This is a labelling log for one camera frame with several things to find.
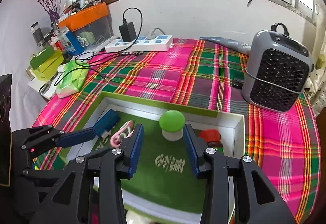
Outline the green white cardboard box tray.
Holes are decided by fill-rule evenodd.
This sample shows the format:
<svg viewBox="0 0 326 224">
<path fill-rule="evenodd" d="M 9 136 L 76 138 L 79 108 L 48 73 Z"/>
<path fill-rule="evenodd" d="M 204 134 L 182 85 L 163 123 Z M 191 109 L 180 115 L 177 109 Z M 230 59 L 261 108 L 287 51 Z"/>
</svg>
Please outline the green white cardboard box tray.
<svg viewBox="0 0 326 224">
<path fill-rule="evenodd" d="M 245 152 L 244 116 L 102 92 L 89 107 L 77 111 L 76 125 L 59 122 L 56 127 L 87 128 L 109 110 L 120 116 L 120 125 L 131 120 L 144 127 L 137 171 L 131 180 L 121 182 L 125 207 L 160 223 L 199 223 L 205 181 L 193 175 L 184 141 L 164 138 L 159 119 L 168 110 L 180 111 L 195 133 L 219 131 L 224 154 L 239 158 Z"/>
</svg>

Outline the white power strip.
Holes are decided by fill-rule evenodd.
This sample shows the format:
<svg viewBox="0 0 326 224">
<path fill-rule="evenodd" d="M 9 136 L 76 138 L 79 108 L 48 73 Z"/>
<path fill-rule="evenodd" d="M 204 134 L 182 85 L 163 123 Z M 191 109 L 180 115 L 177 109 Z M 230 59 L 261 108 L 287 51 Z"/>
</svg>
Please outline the white power strip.
<svg viewBox="0 0 326 224">
<path fill-rule="evenodd" d="M 117 39 L 105 46 L 106 52 L 120 52 L 131 45 L 131 42 L 124 42 L 122 39 Z M 147 39 L 145 36 L 140 36 L 135 44 L 127 49 L 127 52 L 137 51 L 168 51 L 173 47 L 172 35 L 159 35 L 154 39 Z"/>
</svg>

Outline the pink plaid tablecloth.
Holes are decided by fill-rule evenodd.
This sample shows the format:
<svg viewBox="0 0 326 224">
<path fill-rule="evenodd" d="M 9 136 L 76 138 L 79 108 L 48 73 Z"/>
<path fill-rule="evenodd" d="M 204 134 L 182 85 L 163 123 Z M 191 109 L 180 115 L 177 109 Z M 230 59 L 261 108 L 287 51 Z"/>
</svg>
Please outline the pink plaid tablecloth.
<svg viewBox="0 0 326 224">
<path fill-rule="evenodd" d="M 282 195 L 294 218 L 304 223 L 316 208 L 321 179 L 321 149 L 316 119 L 301 95 L 285 113 L 248 104 L 234 78 L 243 78 L 248 58 L 225 47 L 192 39 L 175 39 L 170 52 L 99 55 L 82 91 L 53 97 L 35 126 L 77 128 L 101 92 L 160 100 L 245 117 L 245 150 Z"/>
</svg>

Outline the blue rectangular box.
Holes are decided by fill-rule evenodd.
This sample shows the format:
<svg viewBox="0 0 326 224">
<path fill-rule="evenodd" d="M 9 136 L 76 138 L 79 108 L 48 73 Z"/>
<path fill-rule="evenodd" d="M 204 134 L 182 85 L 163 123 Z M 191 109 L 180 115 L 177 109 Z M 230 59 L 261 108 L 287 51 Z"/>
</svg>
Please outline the blue rectangular box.
<svg viewBox="0 0 326 224">
<path fill-rule="evenodd" d="M 93 129 L 98 137 L 105 140 L 109 135 L 112 128 L 120 121 L 120 116 L 112 109 L 107 111 L 94 125 Z"/>
</svg>

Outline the blue white carton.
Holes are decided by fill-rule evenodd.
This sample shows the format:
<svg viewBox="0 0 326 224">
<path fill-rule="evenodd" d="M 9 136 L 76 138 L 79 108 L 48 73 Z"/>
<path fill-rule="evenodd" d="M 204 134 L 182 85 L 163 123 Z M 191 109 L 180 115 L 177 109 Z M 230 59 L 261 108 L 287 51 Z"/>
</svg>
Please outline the blue white carton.
<svg viewBox="0 0 326 224">
<path fill-rule="evenodd" d="M 77 56 L 84 52 L 84 48 L 68 27 L 63 26 L 58 29 L 58 39 L 71 56 Z"/>
</svg>

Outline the grey portable heater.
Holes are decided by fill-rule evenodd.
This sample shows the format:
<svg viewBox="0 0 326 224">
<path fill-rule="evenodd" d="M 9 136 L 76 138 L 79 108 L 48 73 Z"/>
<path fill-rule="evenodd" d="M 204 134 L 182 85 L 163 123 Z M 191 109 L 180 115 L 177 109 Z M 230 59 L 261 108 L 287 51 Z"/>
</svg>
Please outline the grey portable heater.
<svg viewBox="0 0 326 224">
<path fill-rule="evenodd" d="M 290 37 L 283 23 L 275 23 L 253 38 L 241 94 L 257 107 L 287 112 L 313 68 L 308 49 Z"/>
</svg>

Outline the lime green boxes stack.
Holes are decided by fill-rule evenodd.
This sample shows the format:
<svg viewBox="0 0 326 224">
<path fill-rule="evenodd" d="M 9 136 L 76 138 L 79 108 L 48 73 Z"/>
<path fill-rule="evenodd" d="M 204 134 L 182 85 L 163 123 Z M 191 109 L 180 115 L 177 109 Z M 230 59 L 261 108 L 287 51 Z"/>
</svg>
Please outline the lime green boxes stack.
<svg viewBox="0 0 326 224">
<path fill-rule="evenodd" d="M 61 50 L 50 45 L 30 57 L 30 66 L 38 80 L 49 81 L 63 61 Z"/>
</svg>

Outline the black power adapter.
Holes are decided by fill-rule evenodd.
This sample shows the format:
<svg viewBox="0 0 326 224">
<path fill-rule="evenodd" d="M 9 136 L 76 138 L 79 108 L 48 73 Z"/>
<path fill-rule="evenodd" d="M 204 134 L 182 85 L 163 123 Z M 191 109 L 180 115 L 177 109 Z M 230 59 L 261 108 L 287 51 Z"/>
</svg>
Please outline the black power adapter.
<svg viewBox="0 0 326 224">
<path fill-rule="evenodd" d="M 119 31 L 124 42 L 131 42 L 137 37 L 133 22 L 123 23 L 119 26 Z"/>
</svg>

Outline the green mushroom lamp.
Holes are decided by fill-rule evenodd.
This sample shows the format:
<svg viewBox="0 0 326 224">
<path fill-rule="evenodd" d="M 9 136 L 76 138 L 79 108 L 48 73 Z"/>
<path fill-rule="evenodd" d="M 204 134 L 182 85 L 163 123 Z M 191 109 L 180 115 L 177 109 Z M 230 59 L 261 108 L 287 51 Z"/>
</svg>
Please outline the green mushroom lamp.
<svg viewBox="0 0 326 224">
<path fill-rule="evenodd" d="M 185 124 L 184 115 L 177 110 L 168 110 L 164 112 L 159 125 L 162 130 L 162 136 L 168 141 L 178 141 L 183 136 L 183 126 Z"/>
</svg>

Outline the grey handheld device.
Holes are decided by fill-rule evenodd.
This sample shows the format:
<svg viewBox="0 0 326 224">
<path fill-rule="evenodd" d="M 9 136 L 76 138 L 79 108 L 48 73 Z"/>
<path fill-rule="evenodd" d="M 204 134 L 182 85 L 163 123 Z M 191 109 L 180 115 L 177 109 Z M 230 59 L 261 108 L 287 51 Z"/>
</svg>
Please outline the grey handheld device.
<svg viewBox="0 0 326 224">
<path fill-rule="evenodd" d="M 222 38 L 222 37 L 217 37 L 217 36 L 202 36 L 199 39 L 225 46 L 228 49 L 234 50 L 234 51 L 244 54 L 244 55 L 249 56 L 249 54 L 250 54 L 251 46 L 249 44 L 246 44 L 243 42 L 238 42 L 233 39 Z"/>
</svg>

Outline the orange lid storage bin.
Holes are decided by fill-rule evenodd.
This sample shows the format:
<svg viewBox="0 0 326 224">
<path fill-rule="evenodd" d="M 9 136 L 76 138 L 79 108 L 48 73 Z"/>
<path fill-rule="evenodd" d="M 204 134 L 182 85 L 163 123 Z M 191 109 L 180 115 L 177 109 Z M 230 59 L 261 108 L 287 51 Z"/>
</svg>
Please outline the orange lid storage bin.
<svg viewBox="0 0 326 224">
<path fill-rule="evenodd" d="M 58 24 L 68 28 L 83 48 L 98 46 L 111 38 L 110 15 L 105 3 L 79 11 Z"/>
</svg>

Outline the dark glass jar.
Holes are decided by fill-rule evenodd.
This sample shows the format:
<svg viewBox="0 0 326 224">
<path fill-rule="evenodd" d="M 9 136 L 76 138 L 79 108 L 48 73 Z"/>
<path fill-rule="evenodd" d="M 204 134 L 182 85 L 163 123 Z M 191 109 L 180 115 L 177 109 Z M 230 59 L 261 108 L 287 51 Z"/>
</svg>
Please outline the dark glass jar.
<svg viewBox="0 0 326 224">
<path fill-rule="evenodd" d="M 37 44 L 38 47 L 43 47 L 45 45 L 44 35 L 41 31 L 41 28 L 39 26 L 38 22 L 35 22 L 30 26 L 30 32 Z"/>
</svg>

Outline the green tissue pack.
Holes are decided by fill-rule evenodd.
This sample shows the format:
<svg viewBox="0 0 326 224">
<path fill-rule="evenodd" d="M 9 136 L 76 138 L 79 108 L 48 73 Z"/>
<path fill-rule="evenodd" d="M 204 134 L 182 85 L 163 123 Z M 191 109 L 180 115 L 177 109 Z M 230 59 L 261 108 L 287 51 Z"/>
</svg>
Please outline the green tissue pack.
<svg viewBox="0 0 326 224">
<path fill-rule="evenodd" d="M 80 62 L 78 65 L 75 60 L 71 60 L 64 65 L 63 70 L 54 84 L 55 93 L 59 98 L 65 98 L 81 91 L 88 75 L 89 65 L 86 62 Z"/>
</svg>

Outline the red lid dark jar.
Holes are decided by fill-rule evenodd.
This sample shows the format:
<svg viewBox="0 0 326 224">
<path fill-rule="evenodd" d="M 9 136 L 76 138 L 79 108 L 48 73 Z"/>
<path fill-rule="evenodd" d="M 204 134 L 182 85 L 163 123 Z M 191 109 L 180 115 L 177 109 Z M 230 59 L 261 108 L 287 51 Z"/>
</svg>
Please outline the red lid dark jar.
<svg viewBox="0 0 326 224">
<path fill-rule="evenodd" d="M 221 135 L 217 129 L 207 129 L 199 133 L 200 138 L 204 139 L 209 147 L 223 148 Z"/>
</svg>

